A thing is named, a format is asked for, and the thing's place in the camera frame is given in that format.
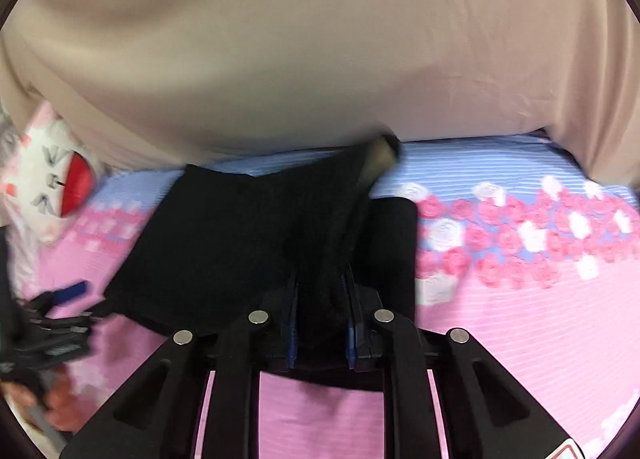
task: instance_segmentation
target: white fabric rose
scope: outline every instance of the white fabric rose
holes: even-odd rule
[[[531,221],[524,221],[518,227],[518,233],[522,239],[522,244],[527,251],[537,253],[546,249],[546,229],[536,228]]]
[[[446,217],[429,226],[429,247],[436,251],[447,251],[462,246],[465,227],[462,223]]]
[[[622,210],[617,210],[613,214],[613,220],[616,222],[622,233],[631,233],[631,219]]]
[[[415,280],[415,302],[417,305],[435,305],[450,302],[456,295],[458,279],[442,271],[427,279]]]
[[[604,197],[604,195],[602,194],[602,187],[594,181],[585,181],[584,191],[586,192],[589,199],[597,197],[598,199],[602,200],[602,198]]]
[[[598,261],[593,255],[583,255],[575,261],[575,269],[582,280],[593,280],[598,276]]]
[[[404,183],[401,184],[396,190],[396,197],[404,197],[405,199],[409,199],[414,203],[419,203],[420,201],[424,201],[429,197],[429,189],[423,187],[421,184],[417,183]]]
[[[504,206],[507,200],[507,192],[500,185],[482,181],[473,189],[474,195],[481,201],[493,199],[496,206]]]
[[[557,201],[558,194],[560,194],[562,190],[562,183],[555,176],[545,176],[542,178],[542,190],[544,190],[551,199]]]
[[[591,233],[591,224],[589,220],[587,217],[577,212],[571,212],[569,214],[569,227],[578,239],[584,239]]]

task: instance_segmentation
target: red mouth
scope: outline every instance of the red mouth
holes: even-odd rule
[[[77,152],[71,157],[62,193],[62,211],[65,217],[76,211],[91,195],[95,187],[95,176],[86,160]]]

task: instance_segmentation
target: human hand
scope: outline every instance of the human hand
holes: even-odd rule
[[[56,378],[53,380],[50,391],[44,397],[44,403],[49,409],[46,413],[47,421],[60,431],[77,432],[82,424],[78,401],[71,389],[71,378],[66,367],[60,367],[55,372]],[[33,424],[26,410],[26,407],[34,407],[38,403],[33,392],[18,383],[6,383],[4,387],[7,394],[18,406],[23,418]]]

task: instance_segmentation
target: silver bolt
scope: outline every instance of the silver bolt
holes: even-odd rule
[[[378,321],[378,322],[382,322],[382,323],[389,323],[391,321],[393,321],[393,319],[395,318],[394,312],[393,311],[389,311],[388,309],[378,309],[374,314],[373,317]]]
[[[187,331],[183,329],[182,331],[178,331],[174,334],[174,342],[178,345],[186,345],[193,339],[193,334],[191,331]]]
[[[466,344],[469,341],[469,333],[464,329],[454,329],[449,333],[449,337],[458,344]]]
[[[269,313],[263,311],[262,309],[258,309],[257,311],[252,311],[249,314],[249,322],[252,324],[264,324],[269,319]]]

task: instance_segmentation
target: plush toy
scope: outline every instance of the plush toy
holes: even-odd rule
[[[4,169],[0,190],[39,239],[57,240],[94,191],[103,167],[43,102]]]

